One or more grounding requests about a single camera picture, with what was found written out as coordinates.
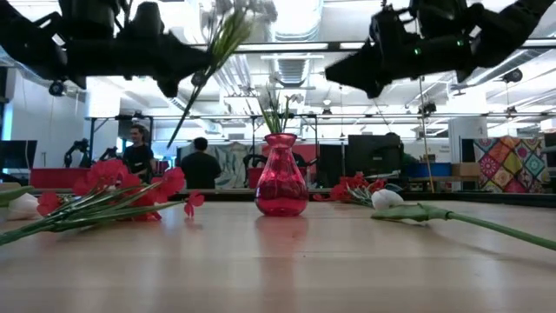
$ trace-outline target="wooden table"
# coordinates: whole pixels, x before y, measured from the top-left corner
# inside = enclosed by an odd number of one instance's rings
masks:
[[[556,210],[437,204],[556,238]],[[0,248],[0,312],[556,310],[556,253],[455,221],[369,214],[311,203],[280,219],[252,203],[205,203],[194,222],[175,208],[163,223],[33,236]]]

